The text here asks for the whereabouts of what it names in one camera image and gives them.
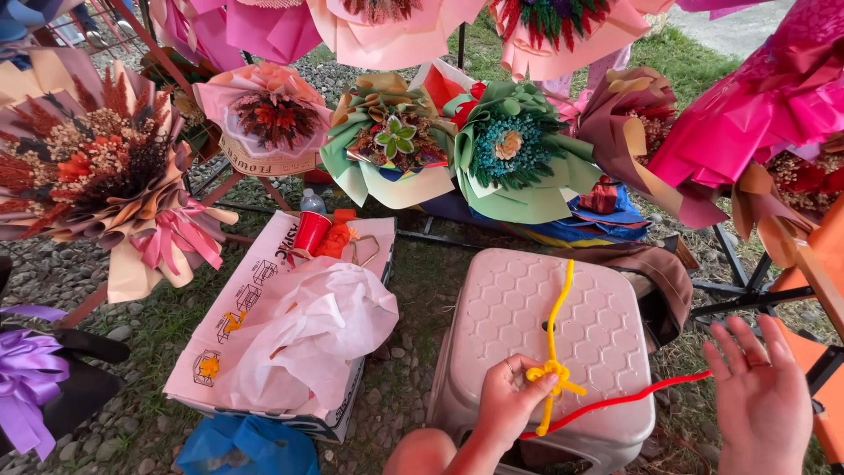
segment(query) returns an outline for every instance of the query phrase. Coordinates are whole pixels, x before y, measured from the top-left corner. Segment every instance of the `yellow pipe cleaner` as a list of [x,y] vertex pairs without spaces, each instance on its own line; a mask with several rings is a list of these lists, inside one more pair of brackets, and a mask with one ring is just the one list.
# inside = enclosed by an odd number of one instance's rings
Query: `yellow pipe cleaner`
[[527,379],[531,382],[534,382],[547,373],[554,373],[559,378],[557,380],[557,384],[554,386],[554,389],[552,389],[548,394],[548,397],[545,398],[545,412],[542,414],[542,423],[536,428],[536,435],[539,437],[548,433],[548,426],[551,424],[551,409],[554,408],[554,396],[559,395],[559,393],[563,390],[569,390],[580,396],[586,395],[586,390],[584,388],[569,382],[569,369],[557,361],[557,350],[554,345],[554,320],[557,318],[557,312],[559,312],[560,307],[563,306],[565,298],[569,295],[571,281],[574,274],[575,261],[569,259],[568,267],[565,269],[565,285],[563,286],[562,292],[560,292],[560,296],[557,298],[557,302],[551,309],[551,315],[548,317],[548,330],[546,333],[548,333],[549,360],[545,362],[545,365],[542,368],[530,368],[526,372]]

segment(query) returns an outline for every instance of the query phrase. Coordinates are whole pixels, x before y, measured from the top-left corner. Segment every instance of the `water bottle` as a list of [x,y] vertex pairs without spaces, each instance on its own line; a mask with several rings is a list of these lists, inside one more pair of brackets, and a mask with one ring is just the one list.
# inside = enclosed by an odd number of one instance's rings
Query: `water bottle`
[[299,203],[299,209],[302,211],[313,211],[321,215],[325,214],[325,201],[314,194],[314,190],[305,188],[302,193],[302,201]]

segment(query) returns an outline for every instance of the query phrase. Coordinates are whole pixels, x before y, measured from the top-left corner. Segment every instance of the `red plastic cup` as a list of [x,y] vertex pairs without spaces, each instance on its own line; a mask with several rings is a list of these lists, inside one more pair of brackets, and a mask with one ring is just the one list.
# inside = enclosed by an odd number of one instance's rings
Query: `red plastic cup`
[[299,231],[293,238],[293,254],[312,259],[319,243],[331,227],[331,220],[313,211],[302,211],[299,216]]

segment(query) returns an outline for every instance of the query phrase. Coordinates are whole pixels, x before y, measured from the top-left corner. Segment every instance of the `cardboard box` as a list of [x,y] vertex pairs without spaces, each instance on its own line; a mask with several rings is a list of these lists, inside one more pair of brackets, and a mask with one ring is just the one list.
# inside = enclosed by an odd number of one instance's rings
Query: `cardboard box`
[[[392,266],[395,219],[355,220],[349,225],[358,229],[361,236],[366,234],[376,236],[378,253],[366,268],[375,272],[377,276],[381,276],[381,281],[386,285]],[[221,368],[226,364],[236,364],[240,360],[240,355],[227,355],[225,352],[225,344],[231,338],[231,332],[227,331],[227,327],[230,327],[232,323],[231,319],[225,315],[231,314],[236,320],[234,323],[240,323],[241,312],[248,312],[252,308],[252,305],[261,297],[263,288],[272,285],[275,279],[285,278],[291,271],[283,244],[290,246],[293,243],[298,226],[298,217],[281,211],[277,211],[267,223],[229,281],[226,282],[203,321],[193,332],[191,340],[170,373],[164,393],[168,398],[193,407],[210,417],[215,413],[255,414],[278,420],[315,439],[342,443],[346,437],[354,398],[363,375],[365,357],[349,362],[350,377],[346,384],[346,396],[340,407],[334,410],[321,407],[316,398],[311,398],[301,407],[283,412],[255,412],[237,407],[226,407],[223,403],[225,395],[214,392],[214,378],[203,374],[203,364],[212,358],[219,361]],[[372,241],[364,241],[360,245],[358,254],[362,259],[376,250]],[[349,245],[344,249],[343,260],[350,262],[351,256],[352,248]]]

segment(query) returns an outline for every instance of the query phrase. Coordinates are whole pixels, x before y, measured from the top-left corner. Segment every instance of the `concrete pavement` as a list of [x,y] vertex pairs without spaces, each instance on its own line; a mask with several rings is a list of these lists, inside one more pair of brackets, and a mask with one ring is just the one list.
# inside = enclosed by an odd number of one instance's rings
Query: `concrete pavement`
[[792,5],[794,0],[774,0],[714,21],[709,21],[709,12],[688,14],[674,5],[668,22],[704,46],[745,59],[774,32]]

